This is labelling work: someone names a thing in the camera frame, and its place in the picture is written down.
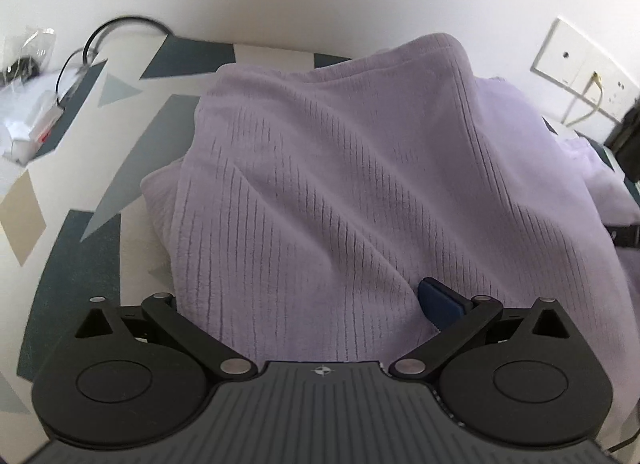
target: black device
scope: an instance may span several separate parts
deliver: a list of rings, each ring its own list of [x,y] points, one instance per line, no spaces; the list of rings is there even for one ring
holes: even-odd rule
[[[613,152],[626,177],[632,183],[640,181],[640,99],[615,126],[604,145]]]
[[[440,333],[379,362],[268,362],[263,370],[157,293],[96,297],[33,383],[51,441],[31,464],[598,464],[612,401],[560,303],[505,308],[432,279],[417,289]]]
[[[38,62],[31,56],[22,56],[5,68],[0,74],[0,87],[20,78],[26,82],[40,75]]]

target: power cord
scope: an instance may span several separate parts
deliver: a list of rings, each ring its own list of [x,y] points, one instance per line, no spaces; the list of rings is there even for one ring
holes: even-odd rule
[[[600,74],[598,74],[597,72],[594,72],[593,75],[591,76],[591,79],[589,80],[589,83],[587,85],[587,89],[589,89],[592,83],[596,83],[596,85],[600,89],[600,97],[598,98],[598,103],[596,104],[596,106],[591,112],[589,112],[588,114],[580,118],[577,118],[576,120],[571,121],[570,123],[565,124],[565,126],[567,127],[574,126],[574,124],[578,124],[581,121],[584,121],[585,119],[590,118],[593,114],[595,114],[598,110],[600,110],[600,105],[602,104],[602,100],[604,99],[604,88],[602,88],[602,78],[600,77]]]
[[[638,419],[638,421],[640,421],[640,403],[636,405],[636,418]],[[629,446],[629,444],[634,442],[639,436],[640,436],[640,429],[638,429],[638,431],[636,431],[628,439],[625,439],[622,442],[617,443],[615,446],[611,446],[610,448],[607,448],[607,451],[609,453],[613,453],[615,451],[618,451],[619,449],[623,449],[624,447]]]
[[[109,20],[108,22],[104,22],[100,27],[94,30],[94,33],[89,37],[84,45],[84,49],[82,50],[82,64],[87,66],[89,65],[89,49],[91,48],[91,44],[94,42],[96,36],[98,36],[102,31],[111,27],[113,25],[120,24],[122,22],[131,22],[133,24],[147,24],[155,27],[156,29],[164,32],[165,34],[172,36],[174,32],[168,28],[165,24],[154,20],[153,18],[147,18],[146,16],[120,16],[118,18],[114,18],[113,20]]]
[[[162,24],[161,22],[158,22],[153,18],[147,18],[146,16],[135,16],[135,15],[119,16],[118,18],[113,18],[108,22],[104,22],[104,24],[102,24],[100,27],[94,30],[94,32],[91,34],[89,39],[86,41],[86,44],[84,44],[84,47],[73,51],[71,55],[66,59],[64,65],[62,66],[62,69],[60,70],[60,74],[58,75],[58,80],[56,81],[56,103],[60,108],[63,108],[62,105],[60,104],[61,99],[60,99],[60,94],[58,93],[58,91],[60,90],[60,80],[62,79],[62,75],[66,67],[69,65],[69,62],[71,62],[72,58],[79,52],[82,52],[82,66],[87,68],[89,65],[91,65],[91,62],[89,62],[89,54],[91,53],[93,55],[93,58],[92,58],[92,61],[93,61],[95,57],[98,56],[98,49],[100,47],[100,44],[102,43],[102,40],[104,40],[104,38],[107,36],[107,34],[109,34],[114,28],[116,28],[120,24],[128,24],[128,23],[151,25],[152,27],[155,27],[156,29],[160,30],[161,32],[164,32],[169,36],[174,35],[173,31],[170,28],[168,28],[165,24]],[[94,40],[100,33],[102,33],[102,35],[98,39],[98,44],[96,45],[95,48],[92,48],[91,44],[94,42]]]
[[[62,105],[60,104],[60,80],[62,79],[62,75],[66,69],[66,67],[69,65],[69,62],[72,60],[72,58],[78,54],[79,52],[82,52],[83,48],[79,48],[76,49],[75,51],[73,51],[69,57],[66,59],[65,64],[62,66],[62,69],[60,69],[60,74],[58,74],[58,79],[56,81],[56,103],[58,104],[58,106],[60,108],[62,108]],[[91,52],[94,55],[94,59],[96,56],[98,56],[98,51],[95,49],[89,49],[89,52]]]

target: wall plate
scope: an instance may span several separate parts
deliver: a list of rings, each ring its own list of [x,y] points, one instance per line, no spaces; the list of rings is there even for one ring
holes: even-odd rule
[[[620,65],[562,18],[552,25],[532,70],[593,105],[600,97],[598,86],[590,83],[597,72],[604,88],[600,112],[617,121],[640,95],[638,83]]]
[[[579,31],[558,18],[551,27],[532,69],[568,88],[593,45]]]

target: ribbed fabric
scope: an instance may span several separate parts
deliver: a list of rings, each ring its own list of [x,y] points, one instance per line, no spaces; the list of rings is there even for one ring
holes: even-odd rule
[[[143,193],[163,237],[173,210],[180,311],[256,362],[386,365],[436,334],[414,293],[432,276],[507,307],[558,298],[617,422],[638,398],[628,285],[583,180],[450,36],[302,74],[222,67]]]

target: black cable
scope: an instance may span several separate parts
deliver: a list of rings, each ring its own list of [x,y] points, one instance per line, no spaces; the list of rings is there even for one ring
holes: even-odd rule
[[[98,51],[97,50],[89,49],[89,51],[94,55],[94,57],[98,55]],[[58,74],[58,80],[56,81],[56,103],[58,104],[58,106],[60,108],[62,108],[62,106],[60,106],[60,94],[58,92],[60,90],[60,80],[62,79],[62,75],[63,75],[66,67],[69,65],[69,62],[71,61],[73,56],[75,56],[79,52],[82,52],[82,48],[76,49],[75,51],[73,51],[71,53],[71,55],[66,59],[65,64],[62,66],[62,69],[60,69],[60,74]]]
[[[85,66],[89,65],[89,49],[91,49],[91,44],[94,42],[95,37],[98,36],[107,27],[111,27],[111,25],[114,25],[114,24],[119,24],[120,22],[136,22],[140,24],[148,24],[159,29],[165,34],[168,34],[169,36],[172,36],[174,34],[173,31],[170,28],[168,28],[165,24],[162,24],[157,20],[154,20],[153,18],[147,18],[146,16],[120,16],[118,18],[114,18],[113,20],[109,20],[108,22],[105,22],[96,30],[94,30],[94,33],[86,41],[84,49],[82,50],[83,65]]]
[[[113,18],[108,22],[104,22],[104,24],[102,24],[100,27],[94,30],[94,32],[87,40],[84,47],[73,51],[71,53],[71,56],[69,56],[66,59],[65,64],[62,66],[62,70],[60,70],[60,74],[58,75],[58,80],[56,81],[56,103],[58,104],[59,107],[60,107],[60,94],[58,93],[58,90],[60,89],[60,80],[62,79],[62,74],[65,71],[65,68],[69,65],[69,62],[71,61],[73,56],[75,56],[79,52],[82,52],[82,65],[84,67],[88,67],[89,53],[91,52],[95,58],[98,55],[98,48],[100,47],[100,44],[102,43],[102,40],[104,40],[106,35],[109,34],[118,24],[126,24],[127,22],[151,25],[170,36],[174,34],[173,31],[170,28],[168,28],[165,24],[162,24],[161,22],[158,22],[153,18],[147,18],[146,16],[133,16],[133,15],[119,16],[118,18]],[[103,31],[104,33],[98,39],[98,44],[96,45],[96,47],[91,48],[91,44],[94,42],[95,38]]]
[[[636,405],[636,417],[638,418],[638,420],[640,420],[640,404]],[[613,453],[615,451],[618,451],[619,449],[623,449],[623,447],[629,446],[629,444],[631,444],[633,441],[635,441],[639,436],[640,436],[640,429],[638,429],[638,431],[636,431],[628,439],[625,439],[622,442],[619,442],[619,443],[615,444],[614,446],[611,446],[610,448],[607,449],[607,451],[609,453]]]
[[[619,449],[623,449],[623,447],[625,446],[629,446],[629,444],[631,444],[633,441],[635,441],[638,436],[640,436],[640,430],[636,431],[631,437],[629,437],[626,440],[623,440],[622,442],[617,443],[615,446],[611,446],[610,448],[607,449],[607,451],[609,451],[609,453],[613,453],[615,451],[618,451]]]

